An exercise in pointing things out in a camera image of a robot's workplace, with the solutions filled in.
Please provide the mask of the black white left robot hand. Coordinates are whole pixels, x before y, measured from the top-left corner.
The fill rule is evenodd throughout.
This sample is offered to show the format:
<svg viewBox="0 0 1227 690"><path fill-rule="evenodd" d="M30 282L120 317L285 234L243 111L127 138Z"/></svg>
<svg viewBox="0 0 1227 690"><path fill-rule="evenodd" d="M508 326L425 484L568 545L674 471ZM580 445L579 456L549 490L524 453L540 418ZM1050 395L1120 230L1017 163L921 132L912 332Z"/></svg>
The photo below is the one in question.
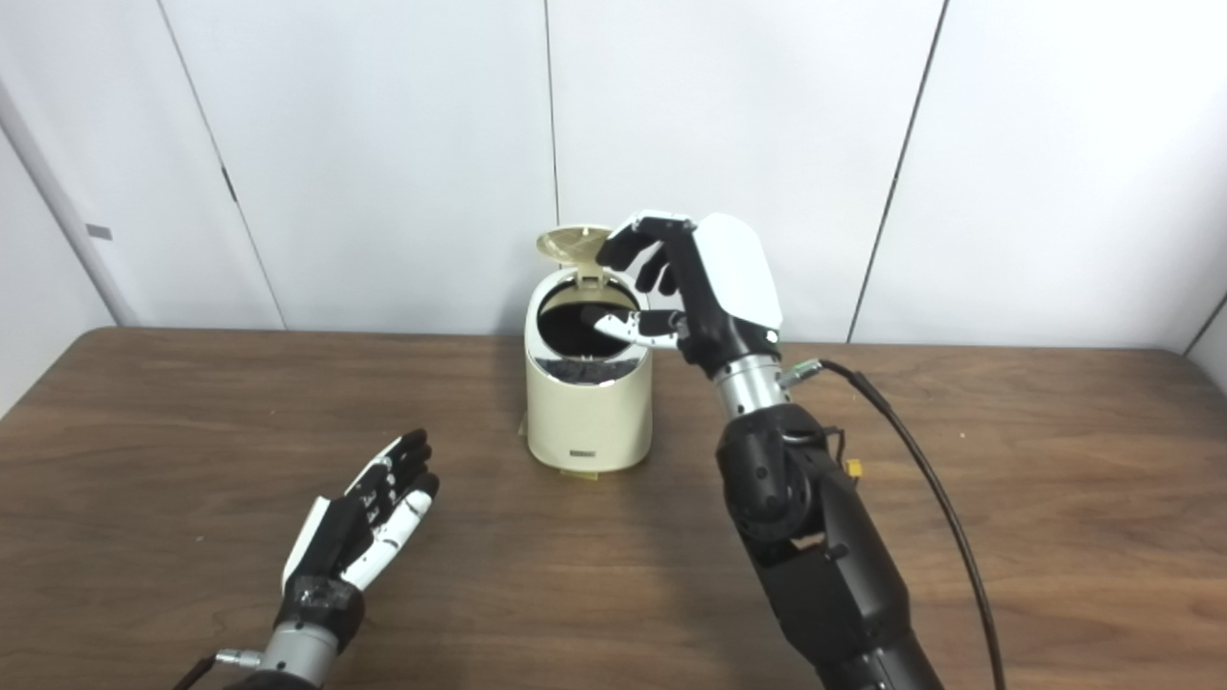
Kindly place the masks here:
<svg viewBox="0 0 1227 690"><path fill-rule="evenodd" d="M364 591L425 521L440 487L425 428L395 438L337 497L317 497L282 568L276 625L319 626L344 652L364 621Z"/></svg>

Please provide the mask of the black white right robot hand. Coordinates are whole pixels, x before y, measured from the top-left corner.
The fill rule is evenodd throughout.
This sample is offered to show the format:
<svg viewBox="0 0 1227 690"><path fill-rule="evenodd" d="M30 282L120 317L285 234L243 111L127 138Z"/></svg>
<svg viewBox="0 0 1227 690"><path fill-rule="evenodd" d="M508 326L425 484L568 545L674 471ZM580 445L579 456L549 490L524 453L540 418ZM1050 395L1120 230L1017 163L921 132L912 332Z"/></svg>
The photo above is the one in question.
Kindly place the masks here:
<svg viewBox="0 0 1227 690"><path fill-rule="evenodd" d="M676 349L709 379L745 357L778 357L783 311L757 233L728 214L693 221L643 211L604 241L600 266L622 270L653 254L636 277L638 291L679 293L680 309L588 306L580 319L622 343Z"/></svg>

